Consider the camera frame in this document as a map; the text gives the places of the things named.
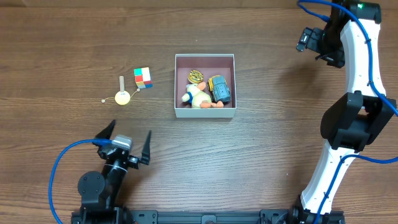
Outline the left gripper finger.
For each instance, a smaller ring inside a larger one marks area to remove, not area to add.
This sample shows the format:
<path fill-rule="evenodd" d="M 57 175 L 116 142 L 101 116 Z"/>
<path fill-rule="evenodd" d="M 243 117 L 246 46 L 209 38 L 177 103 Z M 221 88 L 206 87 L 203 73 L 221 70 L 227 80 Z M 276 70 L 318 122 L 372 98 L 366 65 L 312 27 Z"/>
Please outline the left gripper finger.
<path fill-rule="evenodd" d="M 152 131 L 149 131 L 146 141 L 142 148 L 141 164 L 149 165 L 150 163 L 150 139 Z"/>
<path fill-rule="evenodd" d="M 110 139 L 114 127 L 116 125 L 116 120 L 112 120 L 112 122 L 110 122 L 107 127 L 105 127 L 102 131 L 100 131 L 96 136 L 95 139 Z"/>

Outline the colourful two-by-two puzzle cube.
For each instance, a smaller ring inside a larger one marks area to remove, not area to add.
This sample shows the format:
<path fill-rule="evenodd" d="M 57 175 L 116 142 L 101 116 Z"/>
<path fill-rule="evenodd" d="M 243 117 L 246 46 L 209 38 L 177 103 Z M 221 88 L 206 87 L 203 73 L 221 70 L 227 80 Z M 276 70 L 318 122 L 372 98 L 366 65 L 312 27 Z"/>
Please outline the colourful two-by-two puzzle cube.
<path fill-rule="evenodd" d="M 134 79 L 137 87 L 140 89 L 153 87 L 149 67 L 134 69 Z"/>

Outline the plush duck toy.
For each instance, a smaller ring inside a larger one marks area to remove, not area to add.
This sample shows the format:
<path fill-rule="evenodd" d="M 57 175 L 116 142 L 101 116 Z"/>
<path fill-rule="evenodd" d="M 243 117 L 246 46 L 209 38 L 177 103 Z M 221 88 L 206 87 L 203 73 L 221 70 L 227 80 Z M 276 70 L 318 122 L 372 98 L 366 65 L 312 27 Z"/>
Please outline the plush duck toy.
<path fill-rule="evenodd" d="M 204 92 L 205 88 L 205 82 L 188 84 L 187 92 L 182 96 L 182 101 L 191 104 L 191 107 L 196 109 L 223 108 L 223 102 L 213 102 L 211 96 Z"/>

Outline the round golden cookie toy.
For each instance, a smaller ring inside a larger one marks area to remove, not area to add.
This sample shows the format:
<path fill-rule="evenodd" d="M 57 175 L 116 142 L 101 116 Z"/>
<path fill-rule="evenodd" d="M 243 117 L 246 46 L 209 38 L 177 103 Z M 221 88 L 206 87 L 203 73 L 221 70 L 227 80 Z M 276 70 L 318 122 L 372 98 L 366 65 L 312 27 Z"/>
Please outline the round golden cookie toy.
<path fill-rule="evenodd" d="M 198 70 L 190 70 L 187 79 L 190 83 L 201 83 L 204 79 L 204 76 L 202 72 Z"/>

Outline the yellow and grey toy truck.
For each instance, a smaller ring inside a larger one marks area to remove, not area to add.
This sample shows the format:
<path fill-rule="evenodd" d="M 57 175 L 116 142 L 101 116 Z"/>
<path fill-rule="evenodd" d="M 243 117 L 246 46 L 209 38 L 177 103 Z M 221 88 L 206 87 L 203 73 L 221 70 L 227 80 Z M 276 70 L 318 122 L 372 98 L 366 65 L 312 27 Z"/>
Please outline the yellow and grey toy truck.
<path fill-rule="evenodd" d="M 231 100 L 231 92 L 224 76 L 215 75 L 210 77 L 208 79 L 208 90 L 215 103 L 220 101 L 223 104 L 227 104 Z"/>

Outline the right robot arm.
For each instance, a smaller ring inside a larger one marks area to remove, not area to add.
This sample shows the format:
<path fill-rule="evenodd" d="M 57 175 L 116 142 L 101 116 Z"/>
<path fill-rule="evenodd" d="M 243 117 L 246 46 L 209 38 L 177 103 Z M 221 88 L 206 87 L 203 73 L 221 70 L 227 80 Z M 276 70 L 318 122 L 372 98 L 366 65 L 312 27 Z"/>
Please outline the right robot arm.
<path fill-rule="evenodd" d="M 397 114 L 397 102 L 387 98 L 379 69 L 381 7 L 363 1 L 297 1 L 299 7 L 305 3 L 330 6 L 331 14 L 318 14 L 325 27 L 304 29 L 296 49 L 309 49 L 329 66 L 345 68 L 346 83 L 344 95 L 322 117 L 320 159 L 285 222 L 344 223 L 343 212 L 332 210 L 341 181 L 356 158 L 382 162 L 360 153 Z"/>

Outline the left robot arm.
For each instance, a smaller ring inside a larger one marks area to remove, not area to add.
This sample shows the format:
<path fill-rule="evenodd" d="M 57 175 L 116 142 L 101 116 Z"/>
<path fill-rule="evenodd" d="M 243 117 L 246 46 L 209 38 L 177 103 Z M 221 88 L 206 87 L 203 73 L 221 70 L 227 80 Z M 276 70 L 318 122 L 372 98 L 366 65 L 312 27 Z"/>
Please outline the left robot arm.
<path fill-rule="evenodd" d="M 78 181 L 78 192 L 81 195 L 81 207 L 72 213 L 72 224 L 117 224 L 134 223 L 130 210 L 116 204 L 120 188 L 129 168 L 138 169 L 141 164 L 150 163 L 150 139 L 148 133 L 142 148 L 141 156 L 131 155 L 132 139 L 117 135 L 111 139 L 116 121 L 95 136 L 93 143 L 98 147 L 97 153 L 105 160 L 101 172 L 90 171 Z"/>

